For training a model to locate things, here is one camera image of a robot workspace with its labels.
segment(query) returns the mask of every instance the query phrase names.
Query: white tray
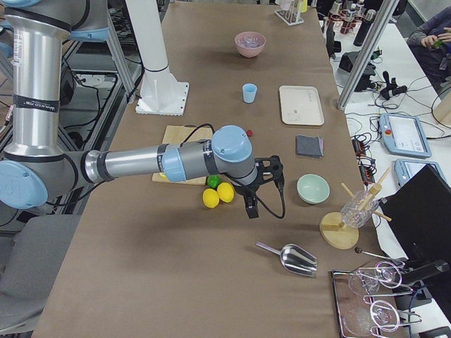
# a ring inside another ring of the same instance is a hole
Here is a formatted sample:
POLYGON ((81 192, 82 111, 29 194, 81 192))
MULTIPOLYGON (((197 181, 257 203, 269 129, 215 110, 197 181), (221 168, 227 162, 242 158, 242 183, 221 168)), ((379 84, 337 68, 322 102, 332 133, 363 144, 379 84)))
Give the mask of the white tray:
POLYGON ((315 87, 280 86, 282 121, 287 125, 323 125, 324 116, 315 87))

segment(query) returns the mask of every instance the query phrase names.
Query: lime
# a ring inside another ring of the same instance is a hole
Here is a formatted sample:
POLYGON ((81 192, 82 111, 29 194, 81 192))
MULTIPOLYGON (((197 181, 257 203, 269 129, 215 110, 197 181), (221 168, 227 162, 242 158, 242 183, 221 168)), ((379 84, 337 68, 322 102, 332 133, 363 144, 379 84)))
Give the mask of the lime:
POLYGON ((207 208, 214 208, 219 204, 219 196, 218 192, 214 189, 205 189, 204 193, 202 194, 202 201, 204 201, 204 204, 207 208))
POLYGON ((221 179, 218 175, 209 176, 209 178, 206 179, 206 183, 210 188, 216 189, 220 185, 221 179))
POLYGON ((223 202, 229 203, 233 201, 233 197, 235 196, 235 190, 233 186, 228 182, 222 182, 218 186, 218 195, 219 199, 223 202))

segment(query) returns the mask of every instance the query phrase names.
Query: green bowl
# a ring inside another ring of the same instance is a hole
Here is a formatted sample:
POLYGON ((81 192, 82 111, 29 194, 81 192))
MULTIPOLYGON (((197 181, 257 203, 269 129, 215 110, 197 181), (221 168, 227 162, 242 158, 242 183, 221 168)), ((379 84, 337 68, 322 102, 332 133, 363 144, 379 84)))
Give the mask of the green bowl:
POLYGON ((321 176, 306 174, 297 181, 297 194, 309 204, 318 204, 329 197, 330 188, 321 176))

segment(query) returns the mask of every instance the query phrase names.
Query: tablet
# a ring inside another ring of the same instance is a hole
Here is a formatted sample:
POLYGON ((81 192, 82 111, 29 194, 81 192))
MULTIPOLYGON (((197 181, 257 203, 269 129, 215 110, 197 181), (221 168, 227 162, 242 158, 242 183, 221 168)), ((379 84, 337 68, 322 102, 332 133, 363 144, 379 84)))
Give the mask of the tablet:
POLYGON ((397 159, 395 161, 395 174, 400 187, 414 177, 426 164, 437 170, 438 174, 446 181, 445 176, 437 162, 397 159))
POLYGON ((382 114, 379 130, 383 143, 392 154, 419 158, 432 156, 421 121, 415 116, 382 114))

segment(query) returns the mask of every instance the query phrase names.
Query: yellow lemon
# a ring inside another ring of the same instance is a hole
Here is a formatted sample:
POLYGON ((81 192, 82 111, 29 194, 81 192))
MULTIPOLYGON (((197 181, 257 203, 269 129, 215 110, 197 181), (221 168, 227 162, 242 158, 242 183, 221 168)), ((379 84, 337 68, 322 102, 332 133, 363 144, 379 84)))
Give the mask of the yellow lemon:
POLYGON ((219 199, 221 201, 224 201, 226 203, 229 203, 233 201, 233 197, 235 196, 235 190, 233 189, 233 186, 228 182, 222 182, 218 186, 218 195, 219 199))
POLYGON ((219 204, 219 196, 216 190, 208 188, 202 194, 202 201, 207 208, 214 208, 219 204))

